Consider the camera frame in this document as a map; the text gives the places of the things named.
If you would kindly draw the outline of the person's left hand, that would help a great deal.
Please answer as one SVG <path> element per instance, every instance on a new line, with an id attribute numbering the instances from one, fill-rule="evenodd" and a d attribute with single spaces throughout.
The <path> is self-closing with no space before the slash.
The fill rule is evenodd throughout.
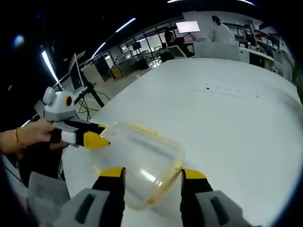
<path id="1" fill-rule="evenodd" d="M 44 118 L 30 122 L 16 129 L 15 137 L 21 147 L 28 147 L 39 142 L 49 142 L 53 124 Z"/>

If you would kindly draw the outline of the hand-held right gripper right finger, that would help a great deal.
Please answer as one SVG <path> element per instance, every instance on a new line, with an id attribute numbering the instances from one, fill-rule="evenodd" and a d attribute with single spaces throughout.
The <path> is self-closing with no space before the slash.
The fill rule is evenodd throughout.
<path id="1" fill-rule="evenodd" d="M 222 191 L 214 191 L 207 177 L 182 169 L 180 212 L 185 227 L 248 227 L 242 208 Z"/>

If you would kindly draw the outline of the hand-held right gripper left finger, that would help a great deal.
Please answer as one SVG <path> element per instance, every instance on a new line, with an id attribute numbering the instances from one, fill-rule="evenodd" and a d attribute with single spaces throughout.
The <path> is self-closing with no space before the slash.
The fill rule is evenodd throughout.
<path id="1" fill-rule="evenodd" d="M 101 172 L 92 188 L 85 188 L 62 206 L 54 227 L 120 227 L 125 210 L 126 168 Z"/>

